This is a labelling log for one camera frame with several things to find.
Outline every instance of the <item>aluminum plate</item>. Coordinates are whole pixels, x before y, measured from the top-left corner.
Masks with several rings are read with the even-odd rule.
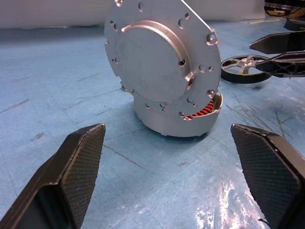
[[[105,35],[115,75],[146,108],[192,115],[216,94],[217,35],[183,0],[116,0]]]

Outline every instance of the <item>wheel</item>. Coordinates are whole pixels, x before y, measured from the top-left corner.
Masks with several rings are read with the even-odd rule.
[[[221,78],[232,83],[262,82],[269,79],[271,75],[255,69],[255,65],[267,59],[267,57],[258,55],[241,55],[226,59],[221,63]]]

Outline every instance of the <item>metal motor housing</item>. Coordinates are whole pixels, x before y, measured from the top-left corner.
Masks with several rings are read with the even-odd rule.
[[[218,38],[183,0],[115,0],[105,35],[113,72],[146,126],[179,137],[213,127],[223,103]],[[187,118],[211,100],[211,113]]]

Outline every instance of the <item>white wall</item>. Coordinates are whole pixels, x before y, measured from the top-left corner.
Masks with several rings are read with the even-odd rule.
[[[0,0],[0,29],[104,23],[114,0]],[[264,0],[186,0],[204,20],[264,18]]]

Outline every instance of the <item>screw hole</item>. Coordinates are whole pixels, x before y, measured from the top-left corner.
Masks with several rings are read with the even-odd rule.
[[[188,103],[192,104],[192,100],[190,100],[189,98],[186,99]]]
[[[205,43],[207,45],[215,45],[218,43],[215,33],[210,33],[205,38]]]
[[[185,21],[184,21],[184,19],[180,19],[178,21],[178,25],[179,25],[180,29],[184,29],[185,28]]]
[[[114,0],[114,2],[118,7],[121,7],[123,5],[123,0]]]
[[[179,67],[184,67],[186,65],[185,60],[181,60],[178,62]]]
[[[140,3],[138,4],[138,8],[139,8],[139,11],[140,11],[140,12],[143,12],[143,11],[144,11],[144,6],[145,6],[144,2],[140,2]]]
[[[116,30],[116,31],[119,31],[119,26],[117,25],[117,24],[114,24],[114,29]]]
[[[213,90],[208,90],[206,94],[207,94],[207,96],[208,96],[209,98],[213,99],[214,94],[215,94],[215,91],[213,91]]]
[[[199,71],[201,71],[202,73],[206,73],[207,68],[203,64],[200,64],[199,65]]]
[[[167,103],[160,103],[161,108],[165,108],[167,106]]]

